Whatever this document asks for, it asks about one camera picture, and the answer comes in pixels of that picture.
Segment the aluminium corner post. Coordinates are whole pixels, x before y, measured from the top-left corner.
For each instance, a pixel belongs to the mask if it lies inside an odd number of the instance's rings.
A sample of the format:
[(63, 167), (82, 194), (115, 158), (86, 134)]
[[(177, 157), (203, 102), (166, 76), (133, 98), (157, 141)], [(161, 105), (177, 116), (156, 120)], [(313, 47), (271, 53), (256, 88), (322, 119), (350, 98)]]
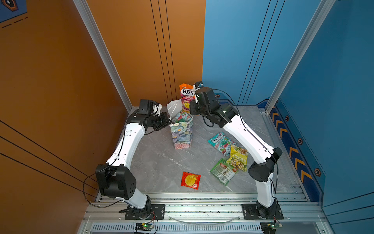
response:
[(267, 114), (270, 114), (273, 107), (275, 107), (277, 100), (279, 99), (288, 82), (290, 81), (292, 75), (294, 74), (296, 68), (303, 59), (311, 42), (315, 38), (316, 34), (318, 33), (320, 27), (322, 26), (323, 22), (325, 21), (327, 15), (329, 14), (335, 2), (335, 0), (323, 0), (319, 3), (290, 61), (288, 62), (275, 89), (273, 90), (272, 95), (270, 96), (270, 99), (265, 107), (265, 112)]
[(104, 39), (100, 33), (100, 30), (97, 26), (97, 23), (94, 19), (94, 16), (89, 8), (89, 5), (87, 1), (84, 0), (73, 0), (76, 9), (79, 12), (79, 15), (81, 19), (83, 20), (83, 23), (85, 24), (85, 27), (102, 59), (102, 62), (104, 63), (108, 74), (110, 75), (110, 78), (126, 108), (128, 113), (132, 109), (132, 104), (130, 101), (130, 98), (127, 94), (127, 91), (123, 85), (123, 82), (120, 78), (120, 75), (116, 69), (116, 66), (114, 64), (114, 61), (110, 55), (110, 52), (104, 42)]

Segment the yellow snack bag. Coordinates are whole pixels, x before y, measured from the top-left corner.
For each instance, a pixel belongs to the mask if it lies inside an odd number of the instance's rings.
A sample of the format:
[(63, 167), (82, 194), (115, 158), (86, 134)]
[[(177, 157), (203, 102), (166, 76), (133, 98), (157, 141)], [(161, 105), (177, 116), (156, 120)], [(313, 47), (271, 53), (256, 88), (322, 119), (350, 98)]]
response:
[(246, 171), (248, 155), (249, 153), (246, 149), (231, 145), (230, 157), (227, 160), (227, 164), (242, 171)]

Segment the green snack pouch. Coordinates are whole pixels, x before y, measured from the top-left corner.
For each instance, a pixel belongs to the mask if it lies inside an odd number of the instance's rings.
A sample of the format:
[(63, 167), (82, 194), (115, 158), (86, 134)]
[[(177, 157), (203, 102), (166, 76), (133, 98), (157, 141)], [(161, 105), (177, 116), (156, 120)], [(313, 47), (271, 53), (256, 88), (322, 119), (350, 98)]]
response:
[(227, 159), (220, 159), (210, 170), (210, 173), (225, 186), (236, 175), (238, 169), (227, 163)]

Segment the teal Fox's candy bag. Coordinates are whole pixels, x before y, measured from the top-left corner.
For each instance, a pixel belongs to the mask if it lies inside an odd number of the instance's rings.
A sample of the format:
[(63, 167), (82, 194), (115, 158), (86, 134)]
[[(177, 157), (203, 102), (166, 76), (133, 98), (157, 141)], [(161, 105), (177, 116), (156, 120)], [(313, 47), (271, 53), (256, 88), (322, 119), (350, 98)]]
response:
[(185, 111), (181, 111), (180, 113), (178, 113), (173, 119), (172, 119), (172, 122), (173, 123), (182, 123), (182, 122), (189, 122), (190, 120), (192, 119), (192, 116), (185, 112)]

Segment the floral paper bag white handles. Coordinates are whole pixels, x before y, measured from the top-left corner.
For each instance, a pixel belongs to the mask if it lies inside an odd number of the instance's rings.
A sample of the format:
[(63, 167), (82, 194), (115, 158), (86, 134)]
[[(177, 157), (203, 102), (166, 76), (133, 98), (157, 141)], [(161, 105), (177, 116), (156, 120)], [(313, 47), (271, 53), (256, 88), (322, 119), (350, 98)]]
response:
[[(181, 100), (173, 100), (167, 104), (168, 113), (170, 119), (172, 119), (180, 113), (182, 110)], [(186, 149), (190, 148), (192, 144), (192, 134), (193, 134), (193, 117), (189, 122), (182, 123), (171, 123), (170, 125), (172, 140), (174, 148)]]

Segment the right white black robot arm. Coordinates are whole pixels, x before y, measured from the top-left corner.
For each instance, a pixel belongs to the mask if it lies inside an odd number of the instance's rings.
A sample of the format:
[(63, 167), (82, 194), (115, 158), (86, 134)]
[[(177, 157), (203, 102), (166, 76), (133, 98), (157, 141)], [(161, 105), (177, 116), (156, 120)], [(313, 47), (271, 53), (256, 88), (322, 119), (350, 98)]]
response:
[(237, 107), (220, 104), (214, 90), (209, 87), (194, 88), (195, 100), (190, 103), (192, 115), (201, 115), (218, 125), (249, 152), (254, 162), (248, 169), (256, 181), (256, 211), (262, 219), (273, 219), (278, 213), (278, 201), (273, 179), (274, 168), (282, 155), (280, 148), (273, 148), (262, 140), (243, 120)]

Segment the green circuit board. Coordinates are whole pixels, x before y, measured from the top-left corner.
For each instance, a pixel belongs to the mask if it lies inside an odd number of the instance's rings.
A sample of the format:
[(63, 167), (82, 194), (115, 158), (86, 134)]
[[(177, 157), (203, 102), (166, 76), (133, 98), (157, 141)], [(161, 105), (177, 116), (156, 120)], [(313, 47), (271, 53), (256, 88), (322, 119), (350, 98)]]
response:
[(136, 234), (154, 234), (156, 226), (153, 223), (136, 223), (135, 229)]
[(275, 234), (279, 228), (283, 227), (283, 225), (279, 222), (260, 223), (260, 226), (263, 234)]

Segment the left green circuit board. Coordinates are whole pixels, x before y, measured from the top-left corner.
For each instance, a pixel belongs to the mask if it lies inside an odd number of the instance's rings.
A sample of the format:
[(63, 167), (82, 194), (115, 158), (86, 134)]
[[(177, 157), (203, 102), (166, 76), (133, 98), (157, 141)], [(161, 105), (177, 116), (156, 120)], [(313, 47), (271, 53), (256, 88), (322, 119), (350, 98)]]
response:
[(135, 229), (136, 234), (154, 234), (156, 226), (153, 223), (136, 223)]

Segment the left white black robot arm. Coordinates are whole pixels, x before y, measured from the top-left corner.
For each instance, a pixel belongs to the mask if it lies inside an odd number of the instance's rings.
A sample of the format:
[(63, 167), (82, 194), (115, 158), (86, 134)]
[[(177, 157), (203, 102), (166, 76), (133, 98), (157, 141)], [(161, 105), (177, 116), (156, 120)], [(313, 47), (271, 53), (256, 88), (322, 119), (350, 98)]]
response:
[(124, 134), (112, 156), (95, 170), (100, 194), (128, 205), (128, 212), (147, 219), (152, 207), (149, 196), (137, 189), (137, 181), (131, 172), (131, 162), (140, 140), (148, 128), (161, 130), (171, 124), (168, 112), (160, 114), (132, 113), (124, 128)]

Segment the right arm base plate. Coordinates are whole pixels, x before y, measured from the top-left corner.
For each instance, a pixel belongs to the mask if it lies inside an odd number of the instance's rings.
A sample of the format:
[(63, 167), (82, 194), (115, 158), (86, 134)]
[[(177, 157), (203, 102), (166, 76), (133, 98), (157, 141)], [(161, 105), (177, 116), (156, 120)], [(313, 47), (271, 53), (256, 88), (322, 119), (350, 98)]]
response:
[(269, 208), (257, 204), (242, 204), (243, 218), (245, 220), (276, 219), (283, 220), (284, 216), (280, 205), (276, 202)]

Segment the left aluminium corner post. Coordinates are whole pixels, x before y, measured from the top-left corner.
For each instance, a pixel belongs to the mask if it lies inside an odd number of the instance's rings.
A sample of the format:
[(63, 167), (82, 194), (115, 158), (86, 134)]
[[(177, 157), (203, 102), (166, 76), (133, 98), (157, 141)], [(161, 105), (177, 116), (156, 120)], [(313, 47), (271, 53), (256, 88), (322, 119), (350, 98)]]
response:
[(87, 1), (84, 0), (73, 0), (76, 9), (79, 12), (79, 15), (81, 19), (83, 20), (83, 23), (85, 24), (85, 27), (102, 59), (102, 62), (104, 63), (108, 74), (110, 75), (110, 78), (126, 108), (128, 113), (132, 109), (132, 104), (130, 101), (130, 98), (127, 94), (127, 91), (123, 85), (123, 82), (120, 78), (120, 75), (116, 69), (116, 66), (114, 64), (114, 61), (110, 55), (110, 52), (104, 42), (104, 39), (100, 33), (100, 30), (97, 26), (97, 23), (94, 19), (94, 16), (89, 8), (89, 5)]

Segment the orange Fox's candy bag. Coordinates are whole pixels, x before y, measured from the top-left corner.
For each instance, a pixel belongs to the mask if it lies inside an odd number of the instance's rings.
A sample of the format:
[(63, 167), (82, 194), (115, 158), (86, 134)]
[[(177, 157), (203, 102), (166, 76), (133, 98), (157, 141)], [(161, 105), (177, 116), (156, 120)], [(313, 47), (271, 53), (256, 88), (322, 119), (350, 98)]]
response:
[(179, 89), (181, 93), (182, 110), (190, 114), (190, 102), (195, 100), (194, 87), (192, 85), (183, 83), (179, 85)]

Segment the aluminium frame rail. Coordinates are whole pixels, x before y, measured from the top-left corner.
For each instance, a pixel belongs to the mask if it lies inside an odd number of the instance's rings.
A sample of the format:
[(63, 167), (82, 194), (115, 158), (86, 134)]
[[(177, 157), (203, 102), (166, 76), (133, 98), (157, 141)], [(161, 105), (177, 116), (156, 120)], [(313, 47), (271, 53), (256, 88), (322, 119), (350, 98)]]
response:
[[(261, 233), (265, 221), (255, 217), (255, 193), (197, 192), (149, 193), (154, 206), (161, 205), (154, 234)], [(322, 208), (300, 189), (277, 192), (280, 206), (275, 221), (278, 234), (331, 234), (333, 229)], [(135, 220), (129, 220), (124, 203), (101, 197), (89, 206), (78, 229), (80, 234), (136, 233)]]

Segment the right aluminium corner post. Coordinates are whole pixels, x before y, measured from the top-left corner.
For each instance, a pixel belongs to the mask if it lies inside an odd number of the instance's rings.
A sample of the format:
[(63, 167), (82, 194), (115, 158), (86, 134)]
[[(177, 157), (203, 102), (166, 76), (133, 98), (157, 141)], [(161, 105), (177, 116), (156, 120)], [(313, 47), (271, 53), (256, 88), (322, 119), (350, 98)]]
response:
[(316, 34), (318, 33), (320, 27), (322, 26), (323, 22), (325, 21), (327, 15), (329, 14), (335, 2), (335, 0), (323, 0), (319, 3), (290, 61), (288, 62), (275, 89), (273, 90), (272, 95), (270, 96), (270, 99), (265, 107), (265, 112), (267, 114), (270, 114), (273, 107), (275, 107), (277, 100), (279, 99), (288, 82), (290, 81), (292, 75), (294, 74), (296, 68), (303, 59), (311, 42), (315, 38)]

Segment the light teal snack packet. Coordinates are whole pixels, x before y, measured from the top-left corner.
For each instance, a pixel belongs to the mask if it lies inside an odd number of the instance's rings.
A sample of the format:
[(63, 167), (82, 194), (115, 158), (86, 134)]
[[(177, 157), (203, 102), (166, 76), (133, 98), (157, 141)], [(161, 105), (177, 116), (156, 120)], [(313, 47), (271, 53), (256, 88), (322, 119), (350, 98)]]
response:
[(208, 140), (208, 143), (222, 153), (225, 157), (230, 155), (231, 146), (236, 145), (236, 143), (227, 137), (224, 132), (219, 132), (211, 139)]

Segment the right green circuit board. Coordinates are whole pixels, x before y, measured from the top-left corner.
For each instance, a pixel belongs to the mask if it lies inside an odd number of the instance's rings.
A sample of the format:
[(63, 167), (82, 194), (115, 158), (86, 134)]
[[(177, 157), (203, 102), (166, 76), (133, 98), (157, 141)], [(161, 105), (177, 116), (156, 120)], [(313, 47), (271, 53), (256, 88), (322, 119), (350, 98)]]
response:
[(260, 223), (260, 226), (263, 234), (275, 234), (279, 228), (283, 227), (283, 225), (279, 222)]

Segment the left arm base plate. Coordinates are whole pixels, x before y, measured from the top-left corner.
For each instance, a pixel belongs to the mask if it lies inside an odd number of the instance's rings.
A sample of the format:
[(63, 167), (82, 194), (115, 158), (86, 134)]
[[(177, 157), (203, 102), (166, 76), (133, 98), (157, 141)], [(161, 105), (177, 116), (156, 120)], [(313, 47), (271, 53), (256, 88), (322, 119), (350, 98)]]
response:
[(165, 216), (165, 204), (148, 204), (143, 209), (129, 208), (125, 214), (125, 220), (163, 220)]

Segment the red yellow snack packet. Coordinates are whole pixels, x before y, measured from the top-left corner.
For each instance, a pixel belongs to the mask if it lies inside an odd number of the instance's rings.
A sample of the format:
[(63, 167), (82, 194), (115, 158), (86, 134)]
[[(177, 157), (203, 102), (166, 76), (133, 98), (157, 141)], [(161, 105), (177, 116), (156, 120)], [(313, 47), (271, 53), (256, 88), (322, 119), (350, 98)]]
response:
[(182, 179), (181, 179), (181, 186), (182, 187), (189, 187), (195, 190), (199, 189), (201, 175), (183, 172)]

